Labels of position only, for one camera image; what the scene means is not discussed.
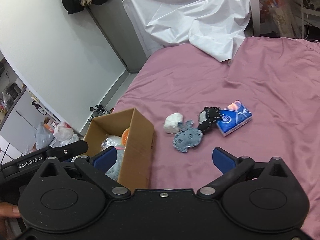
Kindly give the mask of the person's left hand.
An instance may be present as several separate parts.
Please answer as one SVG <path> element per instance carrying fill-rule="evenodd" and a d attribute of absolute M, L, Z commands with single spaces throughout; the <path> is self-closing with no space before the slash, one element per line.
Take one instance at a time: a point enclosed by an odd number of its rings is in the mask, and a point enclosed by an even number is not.
<path fill-rule="evenodd" d="M 1 202 L 1 239 L 9 239 L 9 228 L 6 226 L 6 221 L 12 218 L 20 218 L 21 214 L 17 205 L 7 202 Z"/>

